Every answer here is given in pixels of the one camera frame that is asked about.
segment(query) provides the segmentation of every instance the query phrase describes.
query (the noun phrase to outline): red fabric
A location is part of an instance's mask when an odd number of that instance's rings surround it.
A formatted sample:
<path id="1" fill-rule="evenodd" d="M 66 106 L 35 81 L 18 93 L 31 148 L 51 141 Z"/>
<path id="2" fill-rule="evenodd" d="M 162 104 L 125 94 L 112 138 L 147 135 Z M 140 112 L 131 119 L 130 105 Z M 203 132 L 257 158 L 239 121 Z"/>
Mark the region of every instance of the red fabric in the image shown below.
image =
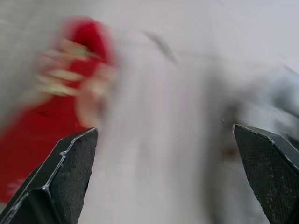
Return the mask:
<path id="1" fill-rule="evenodd" d="M 100 59 L 75 60 L 68 70 L 91 77 L 107 51 L 98 33 L 99 24 L 90 19 L 73 23 L 71 40 L 101 56 Z M 69 87 L 79 88 L 81 81 Z M 0 202 L 8 203 L 17 187 L 40 165 L 63 137 L 84 130 L 76 116 L 76 97 L 52 96 L 51 100 L 35 108 L 25 108 L 21 117 L 6 128 L 0 138 Z"/>

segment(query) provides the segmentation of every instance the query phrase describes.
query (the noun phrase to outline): textured black surface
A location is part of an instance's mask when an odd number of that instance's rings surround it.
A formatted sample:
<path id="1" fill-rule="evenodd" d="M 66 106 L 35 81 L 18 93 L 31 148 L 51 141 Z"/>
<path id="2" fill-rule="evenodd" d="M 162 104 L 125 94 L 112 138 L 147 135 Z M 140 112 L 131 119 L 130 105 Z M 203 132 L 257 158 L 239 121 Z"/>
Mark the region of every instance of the textured black surface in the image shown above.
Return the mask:
<path id="1" fill-rule="evenodd" d="M 92 173 L 97 135 L 83 136 L 68 152 L 54 177 L 50 192 L 63 223 L 76 224 L 83 208 L 85 189 Z"/>
<path id="2" fill-rule="evenodd" d="M 96 128 L 60 140 L 0 215 L 0 224 L 76 224 L 91 175 Z"/>
<path id="3" fill-rule="evenodd" d="M 271 224 L 297 224 L 299 153 L 283 137 L 236 126 L 247 179 Z"/>

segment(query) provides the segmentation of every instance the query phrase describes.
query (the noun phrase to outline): white surface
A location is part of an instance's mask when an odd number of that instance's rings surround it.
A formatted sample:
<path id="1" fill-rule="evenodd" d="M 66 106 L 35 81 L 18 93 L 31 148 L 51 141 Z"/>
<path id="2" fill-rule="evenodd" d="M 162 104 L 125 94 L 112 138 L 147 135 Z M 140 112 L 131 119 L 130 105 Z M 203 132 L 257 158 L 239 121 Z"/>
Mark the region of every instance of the white surface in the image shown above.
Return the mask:
<path id="1" fill-rule="evenodd" d="M 31 17 L 18 18 L 29 22 L 18 27 L 25 30 L 20 41 L 10 43 L 0 102 L 21 92 L 20 83 L 31 77 L 32 49 L 47 42 L 59 17 L 102 20 L 123 41 L 124 82 L 99 142 L 79 223 L 209 223 L 201 200 L 209 162 L 206 77 L 217 70 L 228 89 L 241 89 L 277 61 L 298 57 L 298 6 L 296 0 L 47 1 Z M 163 37 L 179 67 L 135 35 L 141 30 Z"/>

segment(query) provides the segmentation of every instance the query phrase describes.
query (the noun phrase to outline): red object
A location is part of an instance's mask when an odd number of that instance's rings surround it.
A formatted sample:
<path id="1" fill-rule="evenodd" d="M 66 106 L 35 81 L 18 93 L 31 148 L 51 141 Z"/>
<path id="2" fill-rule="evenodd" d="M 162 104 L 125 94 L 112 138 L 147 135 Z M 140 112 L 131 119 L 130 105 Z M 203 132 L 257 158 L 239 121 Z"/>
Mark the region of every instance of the red object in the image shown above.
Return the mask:
<path id="1" fill-rule="evenodd" d="M 62 59 L 68 72 L 82 76 L 75 81 L 59 80 L 64 89 L 74 93 L 47 92 L 49 99 L 46 102 L 24 108 L 18 120 L 5 129 L 0 138 L 0 202 L 9 202 L 22 182 L 47 158 L 61 138 L 86 128 L 77 116 L 75 93 L 85 80 L 94 76 L 102 63 L 109 62 L 109 56 L 101 36 L 104 32 L 101 24 L 90 18 L 73 18 L 71 21 L 66 38 L 85 46 L 93 56 L 86 60 L 76 57 Z M 57 63 L 53 63 L 51 69 L 57 69 Z"/>

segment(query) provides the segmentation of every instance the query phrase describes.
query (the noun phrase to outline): red cloth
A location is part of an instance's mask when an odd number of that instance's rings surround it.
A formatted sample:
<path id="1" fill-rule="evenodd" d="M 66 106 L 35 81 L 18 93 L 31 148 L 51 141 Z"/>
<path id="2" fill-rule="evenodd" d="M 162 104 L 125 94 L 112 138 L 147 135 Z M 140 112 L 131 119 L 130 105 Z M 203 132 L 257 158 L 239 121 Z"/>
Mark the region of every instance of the red cloth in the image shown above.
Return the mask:
<path id="1" fill-rule="evenodd" d="M 69 40 L 86 46 L 100 58 L 74 60 L 68 71 L 93 76 L 99 64 L 108 62 L 99 23 L 84 18 L 74 20 Z M 82 80 L 69 82 L 78 89 Z M 42 105 L 25 108 L 0 138 L 0 202 L 8 203 L 18 187 L 40 165 L 63 137 L 84 130 L 76 115 L 75 96 L 52 96 Z"/>

